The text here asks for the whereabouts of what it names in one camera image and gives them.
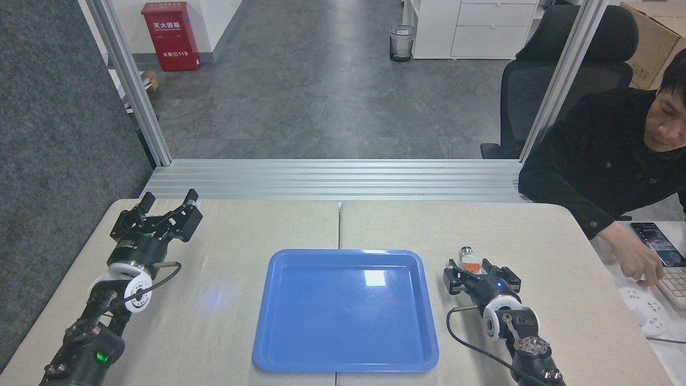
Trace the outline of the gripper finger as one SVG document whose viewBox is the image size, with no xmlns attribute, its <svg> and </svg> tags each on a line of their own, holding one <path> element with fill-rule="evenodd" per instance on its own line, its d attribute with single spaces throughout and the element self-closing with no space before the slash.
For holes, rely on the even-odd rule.
<svg viewBox="0 0 686 386">
<path fill-rule="evenodd" d="M 484 273 L 472 273 L 460 268 L 453 259 L 449 259 L 448 267 L 444 269 L 443 283 L 449 295 L 459 295 L 462 292 L 469 295 L 485 276 L 487 275 Z"/>
<path fill-rule="evenodd" d="M 142 233 L 146 215 L 152 208 L 155 200 L 155 196 L 147 191 L 142 200 L 132 210 L 123 210 L 113 226 L 110 237 L 112 239 L 120 239 L 124 234 L 130 232 Z"/>
<path fill-rule="evenodd" d="M 203 219 L 196 205 L 199 194 L 189 190 L 184 202 L 178 208 L 153 220 L 153 237 L 158 240 L 179 239 L 188 242 Z"/>
<path fill-rule="evenodd" d="M 521 291 L 521 278 L 509 267 L 497 267 L 484 258 L 482 260 L 482 268 L 488 276 L 502 279 L 514 292 Z"/>
</svg>

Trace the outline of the person's hand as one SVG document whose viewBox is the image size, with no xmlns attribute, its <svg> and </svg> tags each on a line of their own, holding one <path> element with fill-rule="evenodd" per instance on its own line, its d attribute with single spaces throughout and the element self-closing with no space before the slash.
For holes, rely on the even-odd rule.
<svg viewBox="0 0 686 386">
<path fill-rule="evenodd" d="M 636 237 L 629 235 L 612 249 L 624 276 L 636 280 L 639 286 L 656 286 L 664 278 L 658 254 Z"/>
</svg>

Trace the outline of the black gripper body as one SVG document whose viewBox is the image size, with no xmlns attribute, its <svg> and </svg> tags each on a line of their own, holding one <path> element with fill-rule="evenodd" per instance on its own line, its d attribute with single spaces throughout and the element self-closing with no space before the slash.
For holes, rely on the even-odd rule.
<svg viewBox="0 0 686 386">
<path fill-rule="evenodd" d="M 168 241 L 148 234 L 125 234 L 117 241 L 109 257 L 109 264 L 120 262 L 138 267 L 147 274 L 158 274 L 156 263 L 167 256 Z"/>
<path fill-rule="evenodd" d="M 493 274 L 478 274 L 477 281 L 471 288 L 471 300 L 478 309 L 485 309 L 495 301 L 495 309 L 510 306 L 521 309 L 521 299 L 503 278 Z"/>
</svg>

